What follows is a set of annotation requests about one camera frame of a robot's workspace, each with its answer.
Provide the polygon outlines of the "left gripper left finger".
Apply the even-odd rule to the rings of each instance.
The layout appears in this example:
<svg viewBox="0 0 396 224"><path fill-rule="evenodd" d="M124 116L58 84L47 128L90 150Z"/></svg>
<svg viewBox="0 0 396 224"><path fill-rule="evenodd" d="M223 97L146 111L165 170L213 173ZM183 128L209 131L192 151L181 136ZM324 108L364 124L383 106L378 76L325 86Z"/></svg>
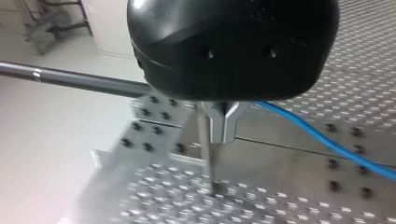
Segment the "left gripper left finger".
<svg viewBox="0 0 396 224"><path fill-rule="evenodd" d="M219 104L215 102L202 102L202 106L210 121L210 141L215 144L221 143L223 139L224 114Z"/></svg>

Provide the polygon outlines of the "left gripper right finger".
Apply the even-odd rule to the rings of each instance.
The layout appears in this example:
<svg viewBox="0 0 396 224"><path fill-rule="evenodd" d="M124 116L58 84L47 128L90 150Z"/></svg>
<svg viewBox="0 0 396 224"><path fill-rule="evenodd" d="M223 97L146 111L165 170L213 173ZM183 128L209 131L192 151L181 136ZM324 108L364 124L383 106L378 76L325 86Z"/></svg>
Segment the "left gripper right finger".
<svg viewBox="0 0 396 224"><path fill-rule="evenodd" d="M224 143L231 143L234 141L237 121L248 109L248 106L249 102L232 102L228 106L224 121Z"/></svg>

